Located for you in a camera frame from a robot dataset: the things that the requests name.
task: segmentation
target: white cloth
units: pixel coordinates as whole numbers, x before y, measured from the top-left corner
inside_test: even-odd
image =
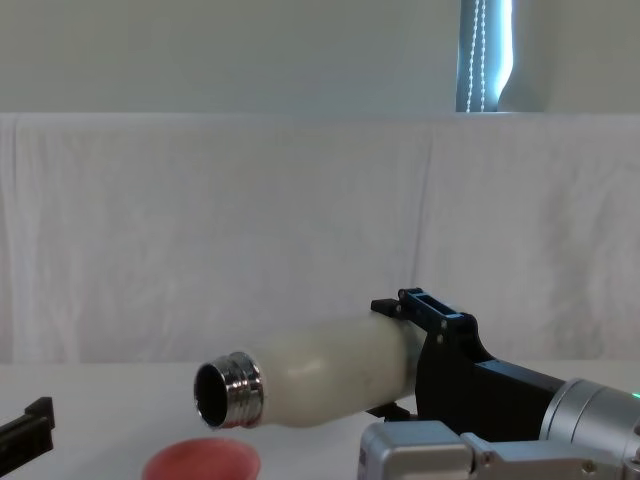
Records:
[[[426,133],[21,117],[1,179],[13,360],[202,361],[251,335],[366,312],[412,281]]]
[[[0,119],[0,361],[202,361],[413,285],[495,355],[640,358],[640,117]]]
[[[434,126],[417,283],[507,358],[640,359],[640,117]]]

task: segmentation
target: black bracket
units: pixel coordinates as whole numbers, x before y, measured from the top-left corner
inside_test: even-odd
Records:
[[[0,426],[0,477],[53,449],[53,401],[42,397],[21,417]]]
[[[475,317],[419,288],[400,290],[397,300],[374,300],[371,310],[427,333],[415,382],[418,414],[409,419],[438,420],[458,434],[473,432],[491,442],[538,438],[564,382],[496,359],[480,341]],[[399,408],[391,404],[369,413],[406,420]]]

